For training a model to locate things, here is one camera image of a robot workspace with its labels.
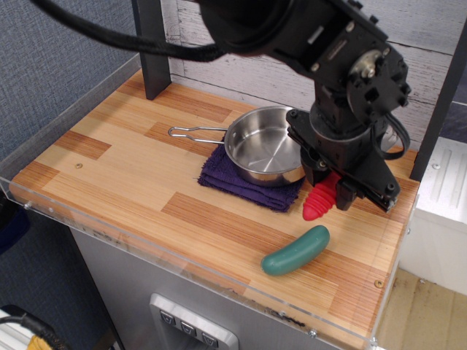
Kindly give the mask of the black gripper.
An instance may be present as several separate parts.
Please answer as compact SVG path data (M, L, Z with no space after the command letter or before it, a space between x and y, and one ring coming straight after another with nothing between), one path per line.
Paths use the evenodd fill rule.
M356 198L368 198L384 212L397 203L401 188L387 166L400 152L380 149L388 119L370 127L358 126L349 133L335 133L322 111L292 109L287 113L288 135L301 150L301 165L306 179L315 186L330 172L341 176L336 184L336 207L347 211Z

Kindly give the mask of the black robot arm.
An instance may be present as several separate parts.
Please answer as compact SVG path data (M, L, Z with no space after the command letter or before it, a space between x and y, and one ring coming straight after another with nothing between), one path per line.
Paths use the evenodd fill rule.
M348 209L367 198L384 211L400 187L387 166L401 157L382 149L388 129L404 147L405 127L394 117L410 86L402 55L377 19L357 1L201 1L201 16L225 52L267 55L314 82L307 112L287 113L290 137L300 145L311 184L338 176L336 205Z

